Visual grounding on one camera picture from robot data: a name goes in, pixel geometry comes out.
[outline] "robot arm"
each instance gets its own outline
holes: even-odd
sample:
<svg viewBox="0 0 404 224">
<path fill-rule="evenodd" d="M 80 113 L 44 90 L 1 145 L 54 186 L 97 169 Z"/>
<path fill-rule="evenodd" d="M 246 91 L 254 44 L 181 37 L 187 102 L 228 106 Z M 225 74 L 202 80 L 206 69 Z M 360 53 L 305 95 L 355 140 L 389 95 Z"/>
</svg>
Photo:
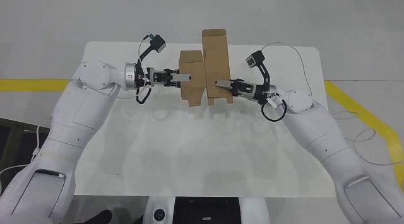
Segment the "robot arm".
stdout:
<svg viewBox="0 0 404 224">
<path fill-rule="evenodd" d="M 261 64 L 264 68 L 260 54 L 258 51 L 247 58 L 250 67 Z M 264 116 L 266 103 L 276 110 L 279 119 L 270 121 L 281 119 L 301 147 L 321 162 L 333 179 L 338 204 L 351 223 L 404 223 L 403 194 L 372 175 L 349 147 L 334 118 L 311 95 L 301 90 L 282 91 L 265 77 L 263 85 L 240 79 L 217 80 L 216 85 L 235 97 L 259 103 Z"/>
<path fill-rule="evenodd" d="M 142 75 L 136 64 L 118 68 L 103 62 L 80 65 L 55 106 L 45 143 L 1 196 L 0 223 L 12 219 L 21 223 L 24 216 L 27 223 L 60 223 L 73 198 L 78 160 L 106 120 L 119 90 L 136 90 L 146 79 L 151 79 L 146 83 L 151 86 L 179 86 L 190 79 L 188 74 L 169 69 L 151 68 L 146 78 L 140 78 Z"/>
</svg>

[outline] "white cable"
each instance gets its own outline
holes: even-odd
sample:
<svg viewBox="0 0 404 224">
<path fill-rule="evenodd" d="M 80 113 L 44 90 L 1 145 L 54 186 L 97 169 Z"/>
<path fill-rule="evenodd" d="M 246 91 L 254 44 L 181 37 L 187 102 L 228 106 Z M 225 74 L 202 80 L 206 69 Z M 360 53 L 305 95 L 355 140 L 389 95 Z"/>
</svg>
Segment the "white cable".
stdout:
<svg viewBox="0 0 404 224">
<path fill-rule="evenodd" d="M 34 149 L 34 151 L 33 151 L 33 153 L 32 153 L 32 157 L 31 157 L 31 162 L 30 163 L 32 163 L 32 161 L 33 161 L 33 159 L 38 155 L 38 153 L 39 153 L 39 150 L 40 150 L 40 148 L 39 148 L 39 125 L 37 126 L 37 130 L 36 130 L 36 135 L 37 135 L 37 147 Z M 1 174 L 3 173 L 3 172 L 5 172 L 6 170 L 9 170 L 9 169 L 12 169 L 12 168 L 18 168 L 18 167 L 26 167 L 28 164 L 26 164 L 26 165 L 15 165 L 15 166 L 11 166 L 11 167 L 8 167 L 8 168 L 5 168 L 5 169 L 3 169 L 2 171 L 0 171 L 0 177 L 1 177 Z M 3 191 L 3 185 L 2 185 L 2 183 L 1 183 L 1 179 L 0 179 L 0 194 L 1 194 L 1 192 Z"/>
<path fill-rule="evenodd" d="M 293 50 L 296 51 L 296 53 L 297 53 L 297 55 L 299 56 L 300 61 L 301 61 L 301 63 L 302 63 L 304 79 L 306 80 L 307 87 L 309 87 L 310 95 L 313 96 L 313 93 L 312 93 L 312 91 L 311 91 L 311 87 L 310 87 L 309 81 L 307 80 L 306 69 L 305 69 L 305 67 L 304 67 L 303 59 L 302 59 L 302 56 L 301 56 L 301 54 L 299 53 L 299 51 L 298 51 L 295 47 L 293 47 L 293 46 L 291 46 L 291 45 L 284 44 L 283 42 L 273 42 L 273 43 L 267 44 L 267 45 L 265 45 L 264 47 L 262 47 L 261 51 L 263 51 L 263 49 L 265 49 L 267 46 L 270 46 L 270 45 L 273 45 L 273 44 L 282 44 L 282 45 L 287 46 L 287 47 L 290 47 L 290 48 L 292 48 Z"/>
<path fill-rule="evenodd" d="M 32 153 L 32 157 L 31 157 L 31 162 L 32 160 L 38 155 L 40 148 L 39 148 L 39 125 L 37 126 L 37 131 L 36 131 L 36 135 L 37 135 L 37 147 L 34 149 L 33 153 Z"/>
<path fill-rule="evenodd" d="M 341 118 L 341 117 L 336 117 L 337 114 L 352 114 L 353 117 Z M 357 118 L 358 116 L 359 116 L 358 113 L 356 113 L 356 112 L 350 112 L 350 111 L 341 111 L 341 112 L 337 112 L 337 113 L 333 114 L 333 118 L 336 119 L 336 120 L 350 120 L 350 119 Z M 365 138 L 365 139 L 362 139 L 362 140 L 358 140 L 359 136 L 362 135 L 363 133 L 365 133 L 366 131 L 372 131 L 373 133 L 372 133 L 372 135 L 369 136 L 368 138 Z M 403 161 L 399 161 L 399 162 L 394 162 L 394 163 L 375 163 L 375 162 L 369 161 L 368 159 L 364 158 L 364 157 L 358 152 L 358 150 L 356 149 L 355 144 L 356 144 L 356 143 L 360 143 L 360 142 L 364 142 L 364 141 L 368 141 L 368 140 L 372 139 L 375 135 L 376 135 L 376 131 L 375 131 L 374 129 L 371 129 L 371 128 L 368 127 L 368 128 L 366 128 L 366 129 L 362 130 L 358 135 L 356 135 L 355 139 L 353 139 L 353 140 L 348 139 L 348 138 L 345 138 L 345 139 L 348 140 L 348 141 L 353 142 L 352 148 L 353 148 L 354 152 L 355 152 L 363 161 L 365 161 L 366 163 L 370 163 L 371 165 L 377 165 L 377 166 L 390 166 L 390 165 L 399 165 L 399 164 L 401 164 L 401 163 L 404 163 L 404 160 L 403 160 Z"/>
</svg>

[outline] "cardboard box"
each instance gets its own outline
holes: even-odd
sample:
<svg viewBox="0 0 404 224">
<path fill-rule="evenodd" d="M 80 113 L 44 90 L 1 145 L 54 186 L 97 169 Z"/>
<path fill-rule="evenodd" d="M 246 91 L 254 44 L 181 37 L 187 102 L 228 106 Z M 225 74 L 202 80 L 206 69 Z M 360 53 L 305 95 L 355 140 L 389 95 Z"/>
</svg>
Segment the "cardboard box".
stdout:
<svg viewBox="0 0 404 224">
<path fill-rule="evenodd" d="M 230 81 L 226 30 L 203 30 L 202 48 L 203 61 L 205 63 L 208 105 L 213 105 L 215 98 L 226 98 L 227 103 L 233 103 L 232 94 L 228 90 L 215 85 L 216 80 Z"/>
<path fill-rule="evenodd" d="M 190 82 L 181 83 L 181 98 L 188 100 L 190 107 L 200 106 L 206 86 L 202 52 L 200 50 L 182 50 L 179 54 L 179 72 L 191 75 Z"/>
</svg>

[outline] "white robot body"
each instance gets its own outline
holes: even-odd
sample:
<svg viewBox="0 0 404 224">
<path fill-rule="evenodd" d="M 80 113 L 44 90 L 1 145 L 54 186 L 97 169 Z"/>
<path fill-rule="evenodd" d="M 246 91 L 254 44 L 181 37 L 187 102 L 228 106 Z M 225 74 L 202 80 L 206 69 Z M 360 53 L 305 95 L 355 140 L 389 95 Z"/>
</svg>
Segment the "white robot body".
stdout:
<svg viewBox="0 0 404 224">
<path fill-rule="evenodd" d="M 187 219 L 181 215 L 183 211 L 192 211 L 195 209 L 192 204 L 198 204 L 194 201 L 204 201 L 210 206 L 214 206 L 218 202 L 218 198 L 204 197 L 204 198 L 183 198 L 179 197 L 179 200 L 189 199 L 192 203 L 190 207 L 184 206 L 184 204 L 177 203 L 176 197 L 149 197 L 146 204 L 145 215 L 143 217 L 143 224 L 173 224 L 173 223 L 253 223 L 253 224 L 270 224 L 270 215 L 266 206 L 265 199 L 262 197 L 239 197 L 231 198 L 237 204 L 239 211 L 225 211 L 221 209 L 221 216 L 219 220 L 215 215 L 215 210 L 204 209 L 203 206 L 198 205 L 197 213 L 195 213 L 192 219 Z"/>
</svg>

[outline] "yellow floor line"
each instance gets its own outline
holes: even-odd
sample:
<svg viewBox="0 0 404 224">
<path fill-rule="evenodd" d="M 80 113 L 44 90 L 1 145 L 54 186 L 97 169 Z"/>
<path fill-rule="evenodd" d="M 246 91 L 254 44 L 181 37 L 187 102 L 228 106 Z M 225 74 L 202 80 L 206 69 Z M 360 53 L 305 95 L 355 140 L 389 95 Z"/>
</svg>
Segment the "yellow floor line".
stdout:
<svg viewBox="0 0 404 224">
<path fill-rule="evenodd" d="M 2 80 L 0 79 L 0 91 L 63 91 L 68 80 Z M 392 162 L 404 160 L 403 148 L 400 144 L 398 134 L 392 130 L 387 124 L 372 115 L 368 110 L 363 108 L 359 103 L 342 92 L 330 81 L 325 81 L 327 94 L 345 109 L 358 113 L 358 118 L 368 127 L 373 128 L 387 144 L 387 149 Z M 394 165 L 393 167 L 397 183 L 401 190 L 404 191 L 404 164 Z"/>
<path fill-rule="evenodd" d="M 68 80 L 2 80 L 0 91 L 63 91 Z"/>
<path fill-rule="evenodd" d="M 396 131 L 383 121 L 379 120 L 376 116 L 372 115 L 367 109 L 341 91 L 333 83 L 330 81 L 325 81 L 324 83 L 326 92 L 331 98 L 338 102 L 347 111 L 358 113 L 358 119 L 369 128 L 374 129 L 378 135 L 384 138 L 392 163 L 404 160 L 403 148 L 401 147 L 400 139 Z M 393 169 L 396 175 L 398 187 L 404 191 L 404 163 L 394 165 Z"/>
</svg>

